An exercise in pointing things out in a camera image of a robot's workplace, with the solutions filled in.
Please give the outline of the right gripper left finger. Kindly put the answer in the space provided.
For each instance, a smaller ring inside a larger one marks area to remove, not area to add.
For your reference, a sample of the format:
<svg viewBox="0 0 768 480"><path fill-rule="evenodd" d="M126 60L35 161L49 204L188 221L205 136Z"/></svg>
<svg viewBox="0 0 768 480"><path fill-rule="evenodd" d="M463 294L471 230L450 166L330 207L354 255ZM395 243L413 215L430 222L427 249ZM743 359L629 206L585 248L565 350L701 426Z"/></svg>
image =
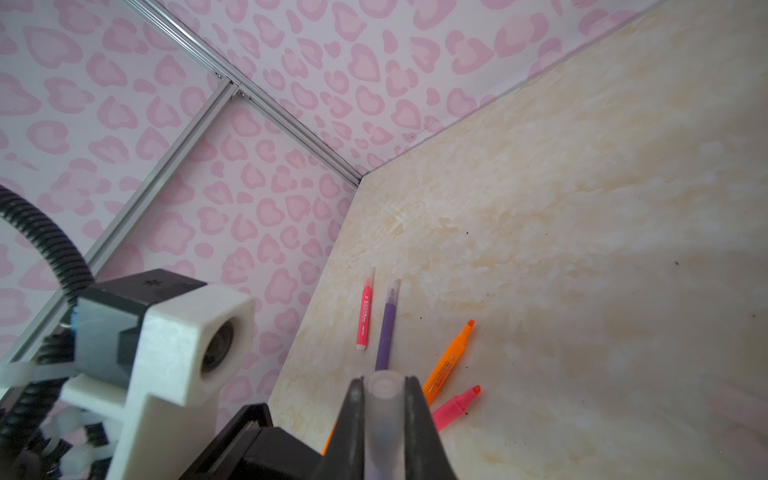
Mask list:
<svg viewBox="0 0 768 480"><path fill-rule="evenodd" d="M357 480L364 478L365 387L362 378L350 382L326 453L310 478Z"/></svg>

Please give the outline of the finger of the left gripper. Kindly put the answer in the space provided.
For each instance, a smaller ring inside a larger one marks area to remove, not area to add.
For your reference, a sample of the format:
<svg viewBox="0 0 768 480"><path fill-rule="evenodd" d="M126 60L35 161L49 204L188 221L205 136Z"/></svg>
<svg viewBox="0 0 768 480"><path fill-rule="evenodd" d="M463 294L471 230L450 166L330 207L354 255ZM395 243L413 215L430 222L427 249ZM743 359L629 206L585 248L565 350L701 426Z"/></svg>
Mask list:
<svg viewBox="0 0 768 480"><path fill-rule="evenodd" d="M308 479L321 455L273 424L265 403L242 407L201 452L183 479Z"/></svg>

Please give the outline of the aluminium frame strut left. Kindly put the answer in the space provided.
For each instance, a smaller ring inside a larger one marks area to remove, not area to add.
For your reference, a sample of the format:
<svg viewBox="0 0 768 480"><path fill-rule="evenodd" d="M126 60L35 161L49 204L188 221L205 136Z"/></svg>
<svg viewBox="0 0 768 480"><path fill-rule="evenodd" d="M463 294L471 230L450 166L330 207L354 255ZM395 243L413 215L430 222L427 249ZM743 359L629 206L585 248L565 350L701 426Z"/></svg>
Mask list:
<svg viewBox="0 0 768 480"><path fill-rule="evenodd" d="M88 250L218 83L119 1L5 1L1 183ZM245 370L275 372L353 195L235 99L103 277L165 268L252 295Z"/></svg>

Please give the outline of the orange highlighter pen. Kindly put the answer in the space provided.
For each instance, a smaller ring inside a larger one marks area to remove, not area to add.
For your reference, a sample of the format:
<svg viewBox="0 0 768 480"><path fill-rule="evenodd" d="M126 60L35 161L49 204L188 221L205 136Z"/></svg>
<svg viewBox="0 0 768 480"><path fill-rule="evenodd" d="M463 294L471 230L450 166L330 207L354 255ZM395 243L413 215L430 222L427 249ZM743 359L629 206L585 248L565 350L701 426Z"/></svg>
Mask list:
<svg viewBox="0 0 768 480"><path fill-rule="evenodd" d="M473 319L467 322L461 332L451 341L425 381L422 392L428 406L434 402L464 354L474 325L475 321Z"/></svg>
<svg viewBox="0 0 768 480"><path fill-rule="evenodd" d="M328 448L328 446L330 444L331 438L332 438L333 433L334 433L334 429L335 429L335 427L331 429L331 431L330 431L330 433L328 435L328 438L327 438L327 440L325 442L325 445L324 445L324 447L322 449L321 455L323 455L323 456L326 454L327 448Z"/></svg>

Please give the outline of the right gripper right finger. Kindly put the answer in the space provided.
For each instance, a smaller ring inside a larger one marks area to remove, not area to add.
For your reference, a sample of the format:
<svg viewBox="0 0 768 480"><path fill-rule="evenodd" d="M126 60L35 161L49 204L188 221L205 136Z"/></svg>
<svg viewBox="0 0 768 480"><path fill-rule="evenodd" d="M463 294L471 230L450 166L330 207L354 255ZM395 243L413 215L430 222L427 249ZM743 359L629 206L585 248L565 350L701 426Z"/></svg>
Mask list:
<svg viewBox="0 0 768 480"><path fill-rule="evenodd" d="M404 381L404 466L407 480L457 480L414 376Z"/></svg>

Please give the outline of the pink highlighter pen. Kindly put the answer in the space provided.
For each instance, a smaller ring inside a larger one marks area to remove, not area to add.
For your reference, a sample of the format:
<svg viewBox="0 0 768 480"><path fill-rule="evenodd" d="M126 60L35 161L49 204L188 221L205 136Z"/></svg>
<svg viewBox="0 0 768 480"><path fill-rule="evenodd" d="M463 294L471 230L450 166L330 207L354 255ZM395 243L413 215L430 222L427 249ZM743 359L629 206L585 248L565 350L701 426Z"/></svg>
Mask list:
<svg viewBox="0 0 768 480"><path fill-rule="evenodd" d="M476 385L460 395L456 395L440 406L432 413L432 420L438 432L444 430L451 423L459 419L467 412L470 404L482 392L482 387Z"/></svg>
<svg viewBox="0 0 768 480"><path fill-rule="evenodd" d="M358 329L356 335L356 349L360 351L364 351L368 347L373 291L374 286L373 289L369 289L365 287L364 283L361 294Z"/></svg>

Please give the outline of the purple highlighter pen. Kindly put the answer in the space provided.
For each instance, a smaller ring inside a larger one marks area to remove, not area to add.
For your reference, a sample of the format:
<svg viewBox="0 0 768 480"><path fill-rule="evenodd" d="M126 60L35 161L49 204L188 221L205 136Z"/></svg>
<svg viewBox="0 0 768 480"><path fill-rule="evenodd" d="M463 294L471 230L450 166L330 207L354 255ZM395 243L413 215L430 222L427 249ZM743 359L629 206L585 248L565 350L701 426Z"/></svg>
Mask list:
<svg viewBox="0 0 768 480"><path fill-rule="evenodd" d="M396 312L397 305L391 305L385 302L379 345L375 361L376 371L384 371L389 368Z"/></svg>

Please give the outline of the orange highlighter pen upper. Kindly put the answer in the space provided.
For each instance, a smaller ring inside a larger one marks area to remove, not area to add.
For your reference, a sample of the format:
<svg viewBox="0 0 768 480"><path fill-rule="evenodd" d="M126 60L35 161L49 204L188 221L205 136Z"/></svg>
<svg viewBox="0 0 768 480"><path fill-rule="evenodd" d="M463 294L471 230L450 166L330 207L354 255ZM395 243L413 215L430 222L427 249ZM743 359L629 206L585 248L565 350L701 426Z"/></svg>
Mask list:
<svg viewBox="0 0 768 480"><path fill-rule="evenodd" d="M461 332L451 341L425 381L422 392L428 406L434 402L464 354L474 325L475 321L473 319L467 322Z"/></svg>

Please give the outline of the orange highlighter pen lower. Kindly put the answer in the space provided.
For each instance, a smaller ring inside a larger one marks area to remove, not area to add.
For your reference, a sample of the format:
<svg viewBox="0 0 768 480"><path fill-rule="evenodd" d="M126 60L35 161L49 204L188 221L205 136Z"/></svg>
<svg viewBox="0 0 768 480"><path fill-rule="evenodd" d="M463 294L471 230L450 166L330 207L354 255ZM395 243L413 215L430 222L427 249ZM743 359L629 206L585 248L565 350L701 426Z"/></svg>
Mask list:
<svg viewBox="0 0 768 480"><path fill-rule="evenodd" d="M330 433L328 435L328 438L327 438L327 440L325 442L325 445L324 445L324 447L322 449L321 455L323 455L323 456L326 454L327 448L328 448L328 446L330 444L331 438L332 438L333 433L334 433L334 429L335 429L335 427L331 429L331 431L330 431Z"/></svg>

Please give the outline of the clear pen cap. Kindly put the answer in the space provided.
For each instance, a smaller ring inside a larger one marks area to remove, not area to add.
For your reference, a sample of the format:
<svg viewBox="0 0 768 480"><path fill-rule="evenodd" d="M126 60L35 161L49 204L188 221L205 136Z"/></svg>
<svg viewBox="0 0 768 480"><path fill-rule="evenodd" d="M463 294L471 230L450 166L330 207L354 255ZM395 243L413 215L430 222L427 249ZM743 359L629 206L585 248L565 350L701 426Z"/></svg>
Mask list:
<svg viewBox="0 0 768 480"><path fill-rule="evenodd" d="M364 387L364 478L404 479L404 377L376 371Z"/></svg>
<svg viewBox="0 0 768 480"><path fill-rule="evenodd" d="M375 272L376 269L374 267L371 268L371 271L369 272L369 275L365 282L365 287L369 289L373 289L374 286L374 280L375 280Z"/></svg>
<svg viewBox="0 0 768 480"><path fill-rule="evenodd" d="M397 279L392 283L391 287L388 290L388 296L386 301L387 304L391 304L391 305L398 304L400 286L401 286L400 279Z"/></svg>

